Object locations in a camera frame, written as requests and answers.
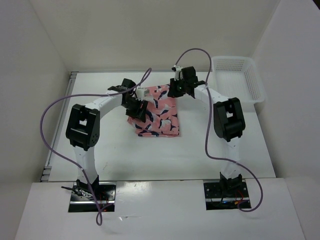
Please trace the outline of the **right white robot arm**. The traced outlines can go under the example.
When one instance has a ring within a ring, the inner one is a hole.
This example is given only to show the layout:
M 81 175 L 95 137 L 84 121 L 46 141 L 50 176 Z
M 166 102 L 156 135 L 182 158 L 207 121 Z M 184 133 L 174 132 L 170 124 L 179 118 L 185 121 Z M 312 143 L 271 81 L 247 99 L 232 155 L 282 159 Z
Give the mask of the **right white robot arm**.
M 242 184 L 242 175 L 237 167 L 240 161 L 240 139 L 246 128 L 240 100 L 228 98 L 199 81 L 193 66 L 174 65 L 174 77 L 170 79 L 168 96 L 179 98 L 185 94 L 209 106 L 209 122 L 224 149 L 227 163 L 219 174 L 219 191 L 222 197 L 232 196 Z

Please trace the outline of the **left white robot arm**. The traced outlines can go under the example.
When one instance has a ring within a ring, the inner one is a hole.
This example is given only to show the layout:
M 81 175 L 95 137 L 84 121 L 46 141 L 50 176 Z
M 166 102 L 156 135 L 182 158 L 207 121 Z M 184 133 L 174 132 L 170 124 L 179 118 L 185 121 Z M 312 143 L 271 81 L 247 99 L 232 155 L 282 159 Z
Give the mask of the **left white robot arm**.
M 79 167 L 76 191 L 82 192 L 87 199 L 96 199 L 101 191 L 95 165 L 95 145 L 100 138 L 101 119 L 122 106 L 127 116 L 145 122 L 147 95 L 148 89 L 135 87 L 135 82 L 125 78 L 121 85 L 109 87 L 96 100 L 72 106 L 65 135 L 73 147 Z

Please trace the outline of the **pink shark print shorts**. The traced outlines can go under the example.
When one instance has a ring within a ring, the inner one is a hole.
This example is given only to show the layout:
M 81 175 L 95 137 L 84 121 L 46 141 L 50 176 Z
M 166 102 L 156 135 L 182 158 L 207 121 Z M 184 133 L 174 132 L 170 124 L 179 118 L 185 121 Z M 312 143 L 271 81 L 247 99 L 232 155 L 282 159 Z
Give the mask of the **pink shark print shorts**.
M 169 85 L 150 86 L 147 89 L 145 122 L 132 117 L 127 122 L 139 137 L 178 137 L 180 124 L 177 102 L 175 98 L 168 97 Z

